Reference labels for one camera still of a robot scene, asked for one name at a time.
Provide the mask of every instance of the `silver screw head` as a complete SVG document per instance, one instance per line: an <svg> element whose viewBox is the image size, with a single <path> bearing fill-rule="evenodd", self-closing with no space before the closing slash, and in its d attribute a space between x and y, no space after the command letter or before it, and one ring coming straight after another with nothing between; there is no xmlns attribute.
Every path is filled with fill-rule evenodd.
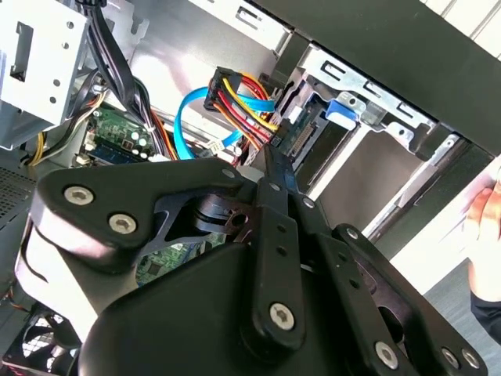
<svg viewBox="0 0 501 376"><path fill-rule="evenodd" d="M94 201L94 194L83 186L70 186L65 189L64 198L71 204L84 206Z"/></svg>
<svg viewBox="0 0 501 376"><path fill-rule="evenodd" d="M231 172L230 170L227 170L226 168L223 168L222 173L231 179L233 179L235 177L235 174L233 172Z"/></svg>
<svg viewBox="0 0 501 376"><path fill-rule="evenodd" d="M442 354L447 359L447 361L449 363L451 363L451 365L454 368L456 368L457 370L459 370L459 368L460 368L460 362L457 361L457 358L454 356L454 354L449 349L447 349L445 347L442 347Z"/></svg>
<svg viewBox="0 0 501 376"><path fill-rule="evenodd" d="M346 232L348 233L348 235L350 237L352 237L353 239L358 239L359 238L359 235L356 233L356 231L354 229L346 229Z"/></svg>
<svg viewBox="0 0 501 376"><path fill-rule="evenodd" d="M135 220L126 214L115 214L112 215L110 221L108 221L110 227L116 233L122 233L124 235L128 233L133 233L137 229L137 224Z"/></svg>
<svg viewBox="0 0 501 376"><path fill-rule="evenodd" d="M315 207L315 202L313 202L311 198L307 197L303 198L303 204L308 206L310 209L313 209Z"/></svg>
<svg viewBox="0 0 501 376"><path fill-rule="evenodd" d="M276 190L277 192L278 192L278 191L280 191L280 187L279 187L279 186L277 186L277 185L276 185L275 183L273 183L273 182L270 182L269 186L270 186L271 188L273 188L274 190Z"/></svg>
<svg viewBox="0 0 501 376"><path fill-rule="evenodd" d="M274 303L269 309L269 315L276 326L283 331L290 331L294 327L294 315L282 303Z"/></svg>
<svg viewBox="0 0 501 376"><path fill-rule="evenodd" d="M461 351L463 353L464 359L470 364L473 368L479 369L480 368L480 363L478 362L478 359L473 355L473 353L470 350L463 349Z"/></svg>
<svg viewBox="0 0 501 376"><path fill-rule="evenodd" d="M384 365L392 370L398 368L398 358L393 349L384 342L376 342L374 348L376 349L377 357L384 363Z"/></svg>

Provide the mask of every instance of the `cooling fan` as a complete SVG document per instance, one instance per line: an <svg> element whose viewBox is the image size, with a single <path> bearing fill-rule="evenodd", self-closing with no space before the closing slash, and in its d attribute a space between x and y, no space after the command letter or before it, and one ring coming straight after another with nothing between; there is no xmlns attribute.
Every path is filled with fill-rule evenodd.
<svg viewBox="0 0 501 376"><path fill-rule="evenodd" d="M39 307L11 344L3 363L14 374L67 376L80 347L68 320Z"/></svg>

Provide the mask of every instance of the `capacitor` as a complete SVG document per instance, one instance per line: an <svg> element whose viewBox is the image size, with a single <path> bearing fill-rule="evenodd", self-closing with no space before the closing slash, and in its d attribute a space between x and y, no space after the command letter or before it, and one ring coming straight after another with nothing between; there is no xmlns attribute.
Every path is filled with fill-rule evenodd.
<svg viewBox="0 0 501 376"><path fill-rule="evenodd" d="M134 149L132 149L132 153L134 155L139 155L140 153L142 153L142 147L140 147L140 146L134 146Z"/></svg>

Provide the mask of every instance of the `hand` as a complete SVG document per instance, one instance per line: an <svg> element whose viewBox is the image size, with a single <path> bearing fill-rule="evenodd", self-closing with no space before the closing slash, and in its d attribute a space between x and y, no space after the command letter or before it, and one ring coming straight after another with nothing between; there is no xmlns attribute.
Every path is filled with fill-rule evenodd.
<svg viewBox="0 0 501 376"><path fill-rule="evenodd" d="M487 302L501 302L501 183L485 188L474 199L463 228L469 281L475 295Z"/></svg>

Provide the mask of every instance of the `motherboard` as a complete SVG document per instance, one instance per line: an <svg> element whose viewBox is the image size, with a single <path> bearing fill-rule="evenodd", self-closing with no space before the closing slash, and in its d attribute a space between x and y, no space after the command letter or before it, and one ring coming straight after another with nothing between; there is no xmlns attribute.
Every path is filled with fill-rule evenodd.
<svg viewBox="0 0 501 376"><path fill-rule="evenodd" d="M101 107L88 123L78 165L122 165L155 157L151 135L126 114Z"/></svg>
<svg viewBox="0 0 501 376"><path fill-rule="evenodd" d="M204 252L225 243L225 235L211 233L198 244L174 244L142 258L138 264L135 278L139 286L147 284L169 273Z"/></svg>

